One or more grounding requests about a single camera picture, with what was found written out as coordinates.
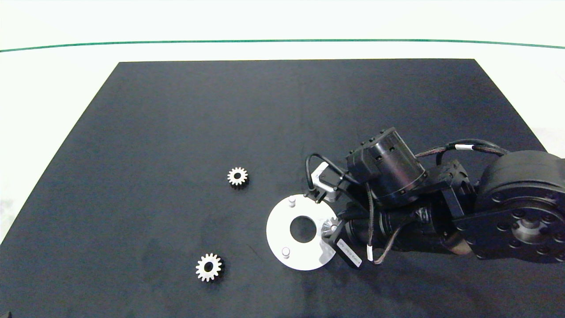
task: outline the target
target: green line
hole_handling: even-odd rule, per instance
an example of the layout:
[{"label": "green line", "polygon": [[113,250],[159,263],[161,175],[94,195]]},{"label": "green line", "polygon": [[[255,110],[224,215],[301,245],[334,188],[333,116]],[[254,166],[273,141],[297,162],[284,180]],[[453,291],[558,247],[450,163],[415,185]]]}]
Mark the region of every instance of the green line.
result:
[{"label": "green line", "polygon": [[496,41],[474,41],[474,40],[433,40],[425,38],[317,38],[317,39],[288,39],[288,40],[171,40],[171,41],[118,41],[118,42],[91,42],[57,44],[44,46],[31,46],[29,48],[5,49],[0,53],[12,51],[65,48],[68,46],[87,46],[87,45],[112,45],[112,44],[163,44],[163,43],[273,43],[273,42],[448,42],[448,43],[473,43],[473,44],[498,44],[514,46],[532,46],[535,48],[565,49],[565,46],[528,44],[514,42]]}]

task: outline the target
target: spur gear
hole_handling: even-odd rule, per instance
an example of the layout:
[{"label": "spur gear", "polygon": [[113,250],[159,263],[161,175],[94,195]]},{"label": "spur gear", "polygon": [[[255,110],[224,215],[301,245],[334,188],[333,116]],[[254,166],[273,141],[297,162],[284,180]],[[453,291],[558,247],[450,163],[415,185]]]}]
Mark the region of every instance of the spur gear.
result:
[{"label": "spur gear", "polygon": [[201,260],[198,261],[198,266],[196,266],[196,273],[198,274],[198,278],[200,278],[202,281],[213,281],[216,276],[220,275],[222,264],[220,261],[221,258],[212,253],[206,254],[206,256],[202,256]]},{"label": "spur gear", "polygon": [[244,187],[249,183],[249,174],[242,167],[233,168],[228,173],[228,182],[232,187]]},{"label": "spur gear", "polygon": [[329,238],[336,231],[339,224],[340,222],[334,217],[327,219],[321,226],[322,237]]}]

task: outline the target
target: wire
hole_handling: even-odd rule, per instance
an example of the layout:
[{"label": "wire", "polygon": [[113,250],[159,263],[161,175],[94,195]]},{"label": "wire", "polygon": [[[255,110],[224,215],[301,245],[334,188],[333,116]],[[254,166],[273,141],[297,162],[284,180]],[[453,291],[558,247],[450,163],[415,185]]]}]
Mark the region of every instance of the wire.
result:
[{"label": "wire", "polygon": [[316,190],[316,187],[314,187],[314,183],[312,181],[312,175],[310,173],[310,160],[312,159],[312,157],[317,157],[317,158],[320,158],[323,161],[325,161],[333,171],[335,171],[336,173],[338,173],[340,175],[341,178],[345,178],[349,182],[359,184],[359,182],[357,182],[355,179],[353,179],[352,176],[347,174],[347,171],[341,170],[340,167],[338,167],[336,164],[334,164],[330,159],[327,159],[326,157],[322,156],[319,153],[313,153],[313,154],[306,157],[306,162],[305,162],[306,181],[308,182],[308,190],[309,191],[315,191]]},{"label": "wire", "polygon": [[498,156],[504,156],[505,154],[509,154],[510,151],[500,147],[497,144],[494,144],[490,141],[483,140],[483,139],[475,139],[475,138],[466,138],[466,139],[458,139],[454,140],[450,143],[447,143],[443,146],[434,147],[424,152],[420,152],[416,154],[416,157],[425,157],[430,156],[432,154],[436,155],[436,165],[441,165],[441,161],[444,157],[444,154],[450,150],[457,150],[456,145],[470,145],[472,150],[484,153],[492,153]]},{"label": "wire", "polygon": [[388,242],[386,243],[385,246],[385,250],[384,252],[381,254],[381,256],[379,256],[378,259],[372,261],[373,264],[375,265],[380,265],[383,263],[383,261],[385,260],[386,255],[388,254],[388,252],[390,252],[390,249],[392,248],[392,244],[394,243],[394,240],[396,239],[396,237],[398,236],[398,234],[400,233],[400,231],[402,230],[402,228],[406,225],[407,223],[401,224],[399,225],[396,230],[394,230],[394,233],[392,234],[392,236],[389,238]]},{"label": "wire", "polygon": [[375,232],[375,207],[373,206],[373,194],[368,182],[365,183],[365,189],[367,189],[367,197],[369,198],[369,241],[367,242],[367,245],[373,246],[373,233]]}]

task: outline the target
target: white metal plate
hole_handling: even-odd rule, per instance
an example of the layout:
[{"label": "white metal plate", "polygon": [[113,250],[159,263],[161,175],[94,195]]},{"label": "white metal plate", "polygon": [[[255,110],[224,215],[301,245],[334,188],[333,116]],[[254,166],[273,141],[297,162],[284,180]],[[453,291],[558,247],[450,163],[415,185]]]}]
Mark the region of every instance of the white metal plate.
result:
[{"label": "white metal plate", "polygon": [[[311,219],[316,225],[316,235],[307,243],[295,240],[290,233],[290,224],[299,216]],[[312,270],[322,267],[336,253],[321,238],[322,225],[332,217],[336,217],[336,214],[323,201],[316,204],[301,194],[286,197],[275,205],[267,220],[267,241],[271,251],[278,260],[293,269]]]}]

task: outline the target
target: black mat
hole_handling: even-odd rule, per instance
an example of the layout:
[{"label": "black mat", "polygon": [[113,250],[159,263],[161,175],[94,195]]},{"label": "black mat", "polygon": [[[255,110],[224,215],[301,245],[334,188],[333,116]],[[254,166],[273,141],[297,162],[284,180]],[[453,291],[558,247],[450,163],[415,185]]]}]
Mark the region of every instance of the black mat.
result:
[{"label": "black mat", "polygon": [[[473,60],[120,63],[0,246],[0,312],[562,316],[563,264],[393,252],[362,272],[339,257],[300,272],[276,260],[267,217],[306,188],[306,154],[343,164],[389,126],[414,152],[462,137],[543,150]],[[494,159],[455,156],[473,179]],[[251,174],[243,191],[225,180],[235,166]],[[219,283],[194,273],[208,252],[226,259]]]}]

